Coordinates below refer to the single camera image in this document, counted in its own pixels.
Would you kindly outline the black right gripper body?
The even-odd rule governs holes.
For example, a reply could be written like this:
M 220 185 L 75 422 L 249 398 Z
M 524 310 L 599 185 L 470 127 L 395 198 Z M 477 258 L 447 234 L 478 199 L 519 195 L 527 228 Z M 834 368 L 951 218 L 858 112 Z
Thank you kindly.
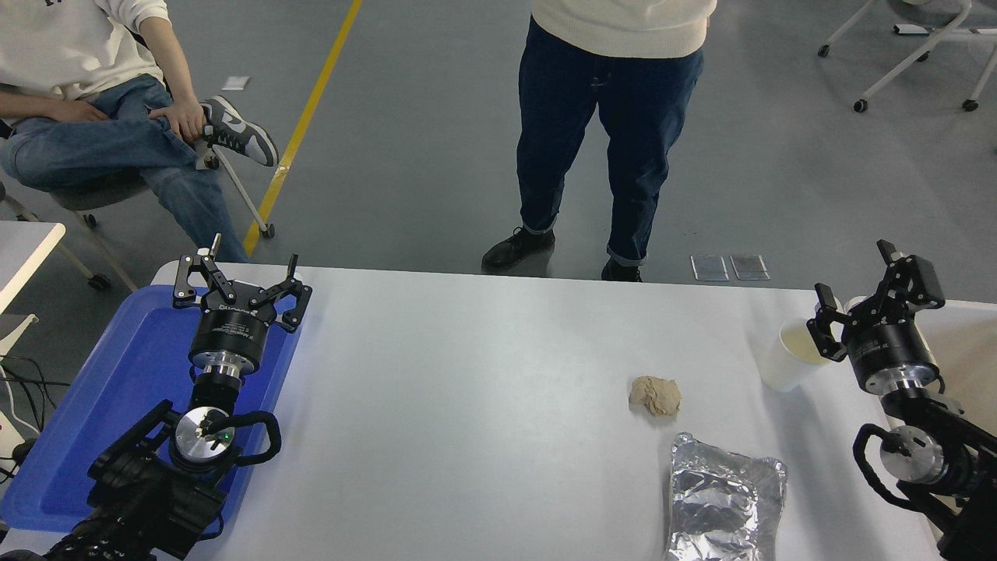
M 912 320 L 865 328 L 852 334 L 845 348 L 865 392 L 925 388 L 939 376 L 932 351 Z

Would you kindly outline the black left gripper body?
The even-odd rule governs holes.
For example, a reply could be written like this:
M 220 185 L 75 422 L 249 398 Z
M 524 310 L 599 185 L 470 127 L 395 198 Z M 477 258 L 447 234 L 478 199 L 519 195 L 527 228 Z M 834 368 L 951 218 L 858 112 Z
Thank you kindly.
M 270 326 L 277 320 L 273 302 L 259 299 L 261 308 L 247 301 L 226 303 L 220 295 L 204 295 L 195 337 L 190 344 L 190 362 L 205 369 L 210 359 L 235 355 L 240 369 L 258 369 L 265 351 Z

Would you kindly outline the seated person's left hand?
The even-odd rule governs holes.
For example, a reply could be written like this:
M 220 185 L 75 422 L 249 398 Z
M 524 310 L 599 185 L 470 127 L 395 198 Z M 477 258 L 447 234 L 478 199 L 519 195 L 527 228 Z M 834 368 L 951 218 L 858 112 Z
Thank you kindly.
M 171 106 L 152 110 L 149 118 L 165 118 L 170 130 L 186 143 L 200 141 L 207 125 L 204 107 L 191 100 L 174 101 Z

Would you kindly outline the seated person's right hand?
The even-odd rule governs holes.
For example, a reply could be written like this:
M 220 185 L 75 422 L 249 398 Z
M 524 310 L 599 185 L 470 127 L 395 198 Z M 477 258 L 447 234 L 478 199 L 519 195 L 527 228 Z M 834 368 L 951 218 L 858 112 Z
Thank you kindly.
M 47 100 L 44 115 L 58 123 L 97 123 L 110 120 L 86 101 Z

